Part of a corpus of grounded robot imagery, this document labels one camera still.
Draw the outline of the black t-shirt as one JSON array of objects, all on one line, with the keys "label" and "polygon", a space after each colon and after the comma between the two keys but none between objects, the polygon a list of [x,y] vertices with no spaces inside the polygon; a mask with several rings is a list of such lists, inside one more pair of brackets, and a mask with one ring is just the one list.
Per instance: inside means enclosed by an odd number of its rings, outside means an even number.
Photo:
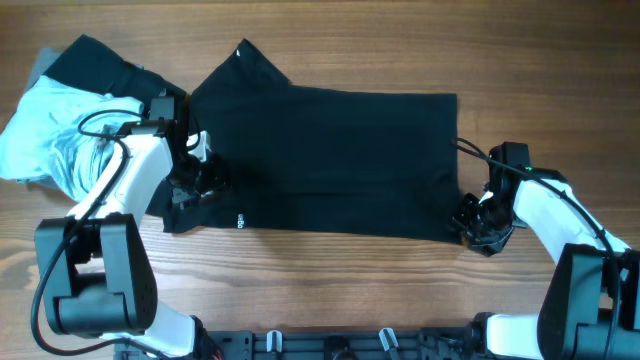
[{"label": "black t-shirt", "polygon": [[196,88],[190,118],[228,190],[184,210],[158,186],[148,213],[197,226],[354,233],[456,243],[458,100],[293,85],[251,42]]}]

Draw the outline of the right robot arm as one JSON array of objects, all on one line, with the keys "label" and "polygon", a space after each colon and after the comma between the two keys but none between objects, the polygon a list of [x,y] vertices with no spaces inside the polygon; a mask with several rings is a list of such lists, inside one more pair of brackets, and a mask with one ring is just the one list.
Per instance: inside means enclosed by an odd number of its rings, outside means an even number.
[{"label": "right robot arm", "polygon": [[505,142],[483,152],[463,138],[460,151],[485,161],[482,197],[467,194],[452,222],[469,249],[501,252],[519,228],[531,229],[555,263],[538,313],[481,313],[464,341],[486,359],[636,359],[639,356],[639,253],[580,204],[557,170],[535,168],[529,149]]}]

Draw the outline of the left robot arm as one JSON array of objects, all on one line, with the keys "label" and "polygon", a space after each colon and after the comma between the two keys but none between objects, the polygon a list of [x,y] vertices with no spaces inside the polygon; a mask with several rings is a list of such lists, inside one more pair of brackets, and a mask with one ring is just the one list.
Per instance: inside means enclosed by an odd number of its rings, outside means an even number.
[{"label": "left robot arm", "polygon": [[156,97],[148,114],[129,115],[114,133],[89,130],[94,114],[78,124],[79,134],[112,142],[115,150],[88,195],[35,231],[40,280],[32,337],[65,357],[119,345],[155,359],[221,359],[197,317],[159,300],[139,224],[161,182],[173,186],[169,209],[182,212],[226,192],[228,167],[204,134],[188,142],[182,100]]}]

